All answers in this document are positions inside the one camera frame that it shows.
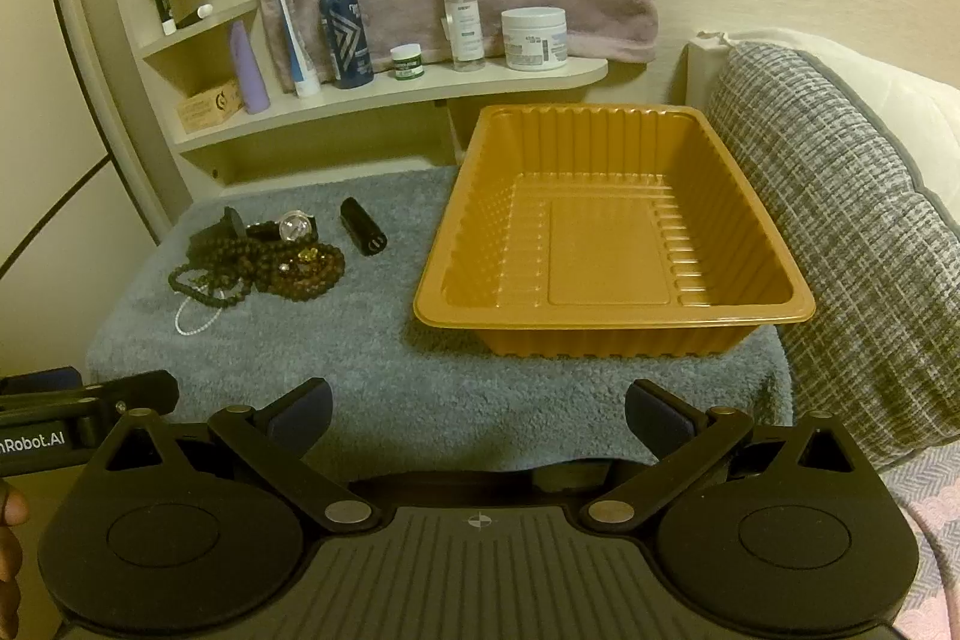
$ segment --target bottle label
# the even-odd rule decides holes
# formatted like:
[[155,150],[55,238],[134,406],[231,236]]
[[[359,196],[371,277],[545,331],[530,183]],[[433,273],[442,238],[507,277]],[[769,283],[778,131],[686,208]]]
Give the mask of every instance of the bottle label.
[[338,85],[355,87],[373,79],[373,63],[364,33],[360,4],[335,4],[320,12],[323,31],[330,48],[334,78]]
[[555,34],[503,33],[508,66],[557,66],[566,60],[566,31]]
[[480,6],[476,1],[448,4],[450,49],[458,61],[475,61],[484,56]]
[[416,58],[405,58],[394,61],[394,76],[397,79],[414,79],[424,73],[424,63],[418,55]]

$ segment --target black line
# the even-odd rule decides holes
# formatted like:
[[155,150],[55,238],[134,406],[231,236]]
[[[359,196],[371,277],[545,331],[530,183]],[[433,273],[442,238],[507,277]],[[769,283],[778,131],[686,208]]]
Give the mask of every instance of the black line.
[[117,163],[116,157],[113,154],[113,148],[110,147],[109,138],[107,138],[107,134],[104,133],[103,126],[100,124],[100,118],[93,106],[93,101],[90,100],[90,94],[86,90],[85,82],[83,82],[83,73],[80,72],[80,64],[77,63],[76,54],[73,52],[73,46],[70,43],[70,36],[67,33],[66,21],[64,20],[64,11],[61,8],[61,3],[59,0],[53,1],[54,9],[56,10],[56,19],[61,27],[61,37],[64,38],[64,47],[66,47],[67,55],[70,57],[70,65],[73,66],[73,73],[75,78],[77,78],[77,84],[80,86],[80,92],[83,94],[83,100],[86,102],[86,109],[88,109],[90,112],[90,119],[93,120],[93,125],[97,129],[97,133],[100,135],[100,140],[102,143],[104,143],[104,148],[107,149],[107,157],[109,157],[110,162],[113,164],[113,168],[116,170],[117,176],[120,178],[120,182],[123,184],[124,191],[127,192],[128,199],[130,199],[131,203],[133,204],[133,209],[136,210],[138,215],[140,215],[140,220],[143,221],[143,225],[150,234],[150,239],[154,241],[154,244],[160,244],[160,239],[157,237],[157,234],[155,234],[154,228],[150,225],[150,221],[147,220],[147,215],[144,215],[143,210],[140,207],[140,202],[136,200],[136,196],[133,194],[130,183],[127,182],[127,177],[124,176],[123,170]]
[[109,155],[104,155],[99,162],[94,164],[93,169],[91,169],[89,172],[86,172],[86,175],[83,175],[83,177],[80,177],[80,179],[74,183],[73,187],[69,191],[66,191],[66,193],[56,201],[56,204],[54,204],[53,207],[47,210],[47,214],[43,215],[43,218],[40,218],[40,220],[37,221],[37,225],[27,232],[27,236],[21,239],[20,244],[13,248],[13,253],[8,256],[6,261],[0,263],[0,280],[2,280],[3,276],[10,271],[10,267],[13,266],[13,263],[23,254],[23,251],[27,249],[27,246],[37,238],[37,234],[40,234],[40,232],[43,231],[43,227],[47,223],[50,223],[56,213],[59,213],[61,207],[70,199],[73,199],[73,197],[77,195],[77,191],[80,191],[80,188],[83,188],[83,186],[88,184],[88,182],[93,178],[93,175],[96,175],[96,173],[102,170],[102,168],[107,164],[112,163],[113,161],[110,159]]

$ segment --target human hand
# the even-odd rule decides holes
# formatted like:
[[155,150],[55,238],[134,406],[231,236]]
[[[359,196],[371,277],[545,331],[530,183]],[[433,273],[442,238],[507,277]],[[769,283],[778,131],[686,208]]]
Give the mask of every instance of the human hand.
[[20,607],[20,587],[16,574],[23,563],[23,551],[10,527],[22,524],[30,516],[27,498],[10,487],[3,518],[0,519],[0,638],[13,640],[19,629],[20,619],[16,614]]

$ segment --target cardboard box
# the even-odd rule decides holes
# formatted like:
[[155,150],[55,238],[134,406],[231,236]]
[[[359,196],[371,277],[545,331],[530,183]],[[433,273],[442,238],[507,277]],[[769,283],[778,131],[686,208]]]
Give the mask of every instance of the cardboard box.
[[176,105],[176,114],[184,124],[184,131],[189,134],[201,128],[222,124],[242,106],[240,86],[235,79],[232,79],[224,82],[223,85],[191,95],[187,100],[179,102]]

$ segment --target corner shelf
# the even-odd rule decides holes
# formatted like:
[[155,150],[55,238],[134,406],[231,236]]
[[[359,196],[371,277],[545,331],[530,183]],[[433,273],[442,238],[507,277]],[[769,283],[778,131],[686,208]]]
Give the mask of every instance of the corner shelf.
[[479,71],[454,71],[449,63],[428,64],[425,69],[423,77],[408,81],[396,80],[387,71],[378,73],[373,82],[352,90],[325,84],[317,95],[309,98],[294,94],[274,97],[270,106],[256,115],[240,110],[227,122],[190,135],[179,129],[181,138],[173,143],[173,148],[184,153],[302,121],[397,104],[463,95],[579,88],[603,79],[607,75],[607,62],[603,58],[568,58],[565,66],[552,71],[514,71],[507,68],[503,58],[491,58]]
[[229,23],[231,20],[246,15],[248,12],[253,12],[257,6],[257,0],[248,0],[244,1],[243,4],[229,6],[222,12],[214,12],[208,18],[201,20],[200,23],[194,23],[188,28],[181,28],[169,36],[161,35],[160,38],[150,42],[146,47],[141,47],[137,55],[141,58],[149,58],[151,55],[157,54],[157,52],[163,52],[167,47],[173,47],[174,44],[184,42],[187,39],[197,36],[197,34],[210,30],[210,28],[217,28],[217,25]]

